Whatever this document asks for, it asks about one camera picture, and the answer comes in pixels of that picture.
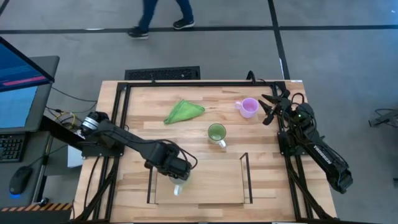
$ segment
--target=person's leg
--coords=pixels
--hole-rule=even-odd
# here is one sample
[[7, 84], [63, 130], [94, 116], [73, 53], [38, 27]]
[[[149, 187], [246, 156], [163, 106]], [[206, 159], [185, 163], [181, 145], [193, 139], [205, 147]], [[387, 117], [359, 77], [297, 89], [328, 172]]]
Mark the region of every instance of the person's leg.
[[195, 21], [193, 20], [193, 12], [189, 0], [176, 0], [176, 2], [181, 8], [183, 19], [174, 22], [174, 29], [193, 27], [195, 25]]
[[193, 12], [192, 12], [192, 7], [191, 7], [191, 4], [189, 3], [189, 0], [176, 0], [176, 1], [181, 8], [183, 19], [186, 20], [187, 22], [192, 22], [193, 21]]
[[144, 13], [139, 21], [139, 28], [142, 31], [149, 30], [149, 24], [154, 16], [157, 0], [142, 0], [144, 3]]
[[148, 39], [149, 24], [154, 16], [158, 0], [142, 0], [144, 12], [137, 27], [129, 31], [129, 36], [135, 39]]

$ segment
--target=green cloth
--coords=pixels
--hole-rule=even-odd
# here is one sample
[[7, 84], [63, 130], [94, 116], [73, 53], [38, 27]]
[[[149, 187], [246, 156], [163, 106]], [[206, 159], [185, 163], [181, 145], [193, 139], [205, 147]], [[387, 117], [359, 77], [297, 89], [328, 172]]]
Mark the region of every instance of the green cloth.
[[179, 101], [170, 112], [169, 116], [163, 121], [164, 124], [172, 124], [179, 121], [196, 118], [205, 112], [205, 108], [194, 105], [188, 101]]

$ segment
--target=pink mug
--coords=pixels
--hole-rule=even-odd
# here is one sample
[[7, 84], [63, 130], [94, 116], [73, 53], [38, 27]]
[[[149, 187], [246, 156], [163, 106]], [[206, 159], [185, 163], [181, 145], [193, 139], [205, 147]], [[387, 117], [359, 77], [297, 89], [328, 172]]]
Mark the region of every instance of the pink mug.
[[256, 99], [246, 98], [242, 102], [237, 101], [235, 108], [240, 110], [242, 117], [252, 118], [259, 109], [259, 103]]

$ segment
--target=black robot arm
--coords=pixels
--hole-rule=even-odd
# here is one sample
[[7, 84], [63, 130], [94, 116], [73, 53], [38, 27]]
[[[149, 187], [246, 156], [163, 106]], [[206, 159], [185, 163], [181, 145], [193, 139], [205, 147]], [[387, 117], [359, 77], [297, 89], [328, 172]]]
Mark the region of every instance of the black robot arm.
[[81, 130], [82, 135], [86, 137], [82, 144], [83, 150], [87, 144], [97, 144], [109, 150], [113, 147], [127, 146], [140, 153], [146, 160], [146, 168], [156, 167], [159, 173], [176, 179], [186, 180], [192, 169], [186, 158], [178, 157], [182, 149], [172, 141], [141, 139], [114, 125], [106, 113], [91, 112], [83, 122]]
[[[269, 106], [259, 100], [267, 114], [263, 124], [270, 124], [275, 116], [282, 118], [284, 128], [278, 134], [278, 142], [283, 155], [290, 157], [305, 151], [325, 171], [332, 188], [342, 194], [345, 193], [353, 183], [347, 162], [320, 137], [311, 106], [304, 102], [292, 103], [288, 96], [289, 94], [277, 97], [263, 95], [266, 100], [275, 105]], [[295, 110], [292, 109], [292, 105], [297, 105]]]

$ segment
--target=desk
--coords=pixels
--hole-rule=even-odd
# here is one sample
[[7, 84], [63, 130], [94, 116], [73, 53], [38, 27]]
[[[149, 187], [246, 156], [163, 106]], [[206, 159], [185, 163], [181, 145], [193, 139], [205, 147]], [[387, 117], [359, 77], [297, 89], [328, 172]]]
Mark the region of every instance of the desk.
[[[116, 81], [103, 82], [97, 111], [111, 115]], [[302, 82], [286, 81], [287, 89], [305, 93]], [[259, 111], [251, 119], [244, 119], [234, 108], [235, 101], [246, 97], [261, 99], [261, 94], [271, 95], [266, 86], [216, 86], [216, 87], [133, 87], [127, 111], [126, 124], [130, 132], [144, 139], [170, 139], [195, 155], [199, 162], [205, 159], [235, 159], [248, 152], [251, 168], [253, 204], [169, 204], [147, 203], [149, 170], [144, 160], [131, 149], [125, 149], [119, 162], [119, 171], [110, 222], [271, 222], [294, 221], [285, 160], [280, 155], [276, 134], [277, 121], [269, 126], [261, 122], [265, 113]], [[178, 100], [188, 100], [205, 107], [206, 112], [191, 121], [168, 126], [163, 120]], [[226, 151], [208, 143], [207, 129], [221, 123], [227, 129]], [[303, 168], [308, 189], [318, 203], [331, 216], [336, 216], [330, 188], [325, 173], [309, 156], [303, 156]], [[75, 197], [76, 215], [83, 210], [88, 178], [95, 158], [84, 161]], [[98, 188], [102, 158], [94, 169], [88, 192], [88, 202]], [[300, 191], [298, 197], [301, 214], [304, 205]], [[104, 217], [107, 199], [105, 193], [100, 211]]]
[[[55, 76], [59, 62], [58, 56], [32, 57], [30, 59], [42, 67], [48, 74], [53, 77]], [[0, 129], [0, 133], [37, 131], [43, 117], [50, 90], [51, 85], [42, 85], [37, 87], [32, 108], [29, 111], [26, 126], [24, 128]], [[25, 191], [19, 198], [11, 198], [9, 193], [9, 181], [18, 168], [21, 166], [27, 166], [38, 157], [43, 156], [46, 150], [50, 150], [50, 145], [51, 136], [48, 131], [29, 133], [29, 140], [25, 147], [25, 154], [22, 162], [0, 164], [0, 176], [2, 178], [0, 183], [0, 198], [2, 198], [0, 207], [27, 206], [32, 202], [41, 200], [41, 198], [38, 197], [40, 197], [40, 185], [44, 175], [42, 159], [32, 165], [33, 173]]]

